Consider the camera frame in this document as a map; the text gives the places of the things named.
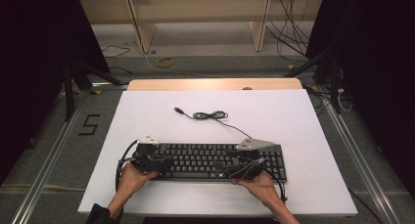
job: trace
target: keyboard key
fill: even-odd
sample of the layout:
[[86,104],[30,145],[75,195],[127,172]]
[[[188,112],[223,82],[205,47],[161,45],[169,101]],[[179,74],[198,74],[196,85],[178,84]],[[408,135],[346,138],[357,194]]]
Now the keyboard key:
[[174,172],[173,178],[209,178],[210,174],[206,172]]

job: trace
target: sleeve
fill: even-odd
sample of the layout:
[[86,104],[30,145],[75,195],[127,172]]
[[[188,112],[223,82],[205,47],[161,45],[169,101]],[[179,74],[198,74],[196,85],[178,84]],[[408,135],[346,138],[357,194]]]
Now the sleeve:
[[85,224],[119,224],[122,212],[117,219],[110,217],[110,211],[107,208],[101,207],[98,204],[92,206],[88,219]]

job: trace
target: white surface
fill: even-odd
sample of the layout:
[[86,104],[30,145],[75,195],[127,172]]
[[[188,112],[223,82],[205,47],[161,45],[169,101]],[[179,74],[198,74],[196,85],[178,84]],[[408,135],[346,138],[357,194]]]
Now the white surface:
[[[161,143],[245,139],[214,120],[189,119],[175,107],[187,114],[225,111],[229,114],[225,123],[256,139],[281,144],[289,180],[287,207],[293,214],[357,213],[304,90],[124,92],[78,211],[89,212],[94,202],[108,205],[115,194],[116,163],[135,139],[146,135]],[[124,211],[146,216],[271,216],[243,187],[162,181],[147,183]]]

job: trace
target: metal frame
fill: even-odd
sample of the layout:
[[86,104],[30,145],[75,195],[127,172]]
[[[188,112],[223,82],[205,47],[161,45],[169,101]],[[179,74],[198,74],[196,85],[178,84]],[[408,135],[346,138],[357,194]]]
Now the metal frame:
[[[329,105],[327,100],[323,100],[325,105]],[[353,137],[348,131],[348,128],[343,121],[343,118],[340,114],[336,113],[332,106],[328,106],[328,113],[332,118],[337,130],[339,131],[340,136],[345,143],[348,153],[352,158],[357,171],[360,174],[366,188],[372,197],[373,202],[378,207],[378,210],[382,216],[382,219],[385,223],[400,223],[395,210],[392,207],[391,201],[389,200],[387,194],[367,163],[366,159],[363,156],[363,153],[360,151]]]
[[21,205],[19,206],[18,210],[16,211],[15,217],[13,218],[13,224],[15,223],[27,223],[34,207],[36,206],[37,201],[42,194],[42,190],[46,185],[47,180],[49,179],[56,162],[59,159],[59,155],[67,139],[69,137],[70,132],[73,129],[74,124],[76,123],[77,117],[85,100],[88,97],[88,91],[82,91],[79,94],[79,100],[75,106],[73,115],[71,118],[65,122],[64,127],[62,128],[61,132],[57,140],[55,141],[54,146],[52,147],[51,152],[49,153],[48,157],[46,158],[45,162],[42,165],[39,173],[37,174],[33,184],[30,186],[30,190],[25,195]]

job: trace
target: gray floor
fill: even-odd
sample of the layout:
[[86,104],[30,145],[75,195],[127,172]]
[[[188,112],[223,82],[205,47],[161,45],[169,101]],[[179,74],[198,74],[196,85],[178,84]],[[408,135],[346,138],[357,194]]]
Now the gray floor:
[[[304,23],[303,29],[309,32],[311,26],[311,23]],[[287,62],[277,55],[276,42],[269,33],[266,35],[263,51],[255,52],[247,23],[161,24],[151,47],[151,51],[156,53],[148,55],[152,69],[148,67],[146,59],[138,53],[130,27],[101,25],[95,26],[94,29],[103,48],[109,45],[130,48],[124,55],[107,58],[110,67],[122,67],[133,72],[130,74],[122,69],[112,68],[113,76],[125,81],[135,78],[200,78],[218,75],[279,76],[287,73],[289,64],[300,65]],[[111,57],[122,51],[114,48],[104,54]],[[301,60],[301,57],[294,56],[296,53],[287,47],[283,47],[281,52],[292,59]],[[172,57],[174,65],[169,68],[158,67],[157,59],[163,56]],[[303,84],[312,84],[312,72],[313,70],[299,76]],[[104,82],[96,76],[91,76],[91,79],[96,83]],[[86,220],[86,215],[77,213],[77,207],[82,200],[123,91],[122,88],[114,88],[111,85],[101,85],[94,90],[98,92],[88,94],[28,223],[83,223]],[[319,100],[315,96],[310,95],[310,100],[314,106],[319,105]],[[323,105],[315,111],[320,113],[318,118],[347,186],[379,215],[327,109],[324,109]],[[65,96],[59,95],[56,105],[35,137],[35,147],[24,151],[0,188],[0,223],[12,222],[64,126],[65,113]],[[83,127],[88,114],[99,115],[89,120],[90,123],[98,124],[98,127],[94,135],[81,136],[80,133],[91,132],[90,128]],[[362,121],[359,111],[352,109],[351,112],[342,112],[342,117],[391,200],[392,208],[400,222],[415,223],[414,200],[399,182],[385,157],[376,150],[376,143]],[[116,161],[109,162],[116,166]],[[356,216],[298,216],[298,219],[302,223],[377,223],[361,202],[353,200],[359,210]],[[142,219],[140,216],[126,215],[122,223],[141,223]]]

